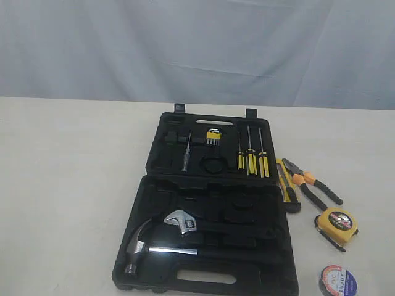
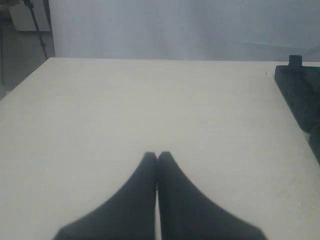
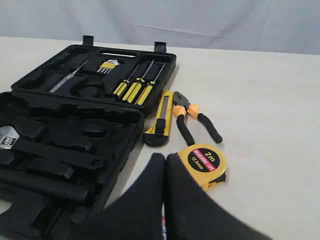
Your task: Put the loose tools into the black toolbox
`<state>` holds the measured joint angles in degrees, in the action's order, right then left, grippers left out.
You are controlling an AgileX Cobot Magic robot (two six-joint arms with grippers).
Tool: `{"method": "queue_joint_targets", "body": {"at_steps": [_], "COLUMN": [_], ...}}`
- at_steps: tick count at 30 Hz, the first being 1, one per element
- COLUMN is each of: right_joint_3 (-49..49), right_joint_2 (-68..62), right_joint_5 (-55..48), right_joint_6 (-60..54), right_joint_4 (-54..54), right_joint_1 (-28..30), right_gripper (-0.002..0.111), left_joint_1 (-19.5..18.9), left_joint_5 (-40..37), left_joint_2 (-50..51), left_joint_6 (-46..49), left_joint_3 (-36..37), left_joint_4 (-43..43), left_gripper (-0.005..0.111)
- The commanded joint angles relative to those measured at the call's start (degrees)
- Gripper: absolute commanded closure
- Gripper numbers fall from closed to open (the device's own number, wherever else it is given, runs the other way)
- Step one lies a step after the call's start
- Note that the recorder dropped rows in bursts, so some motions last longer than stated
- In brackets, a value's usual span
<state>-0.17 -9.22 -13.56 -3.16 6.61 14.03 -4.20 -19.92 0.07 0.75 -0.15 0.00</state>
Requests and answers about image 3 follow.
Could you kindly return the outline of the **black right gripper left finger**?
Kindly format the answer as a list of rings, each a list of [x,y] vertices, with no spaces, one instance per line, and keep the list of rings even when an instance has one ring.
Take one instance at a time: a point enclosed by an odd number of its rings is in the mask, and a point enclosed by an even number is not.
[[[103,211],[72,227],[63,240],[161,240],[165,157],[154,153],[135,182]]]

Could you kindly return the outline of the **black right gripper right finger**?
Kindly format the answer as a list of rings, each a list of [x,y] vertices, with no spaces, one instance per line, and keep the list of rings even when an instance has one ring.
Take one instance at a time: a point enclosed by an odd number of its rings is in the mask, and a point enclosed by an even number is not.
[[[169,240],[269,240],[212,200],[177,154],[165,162],[164,209]]]

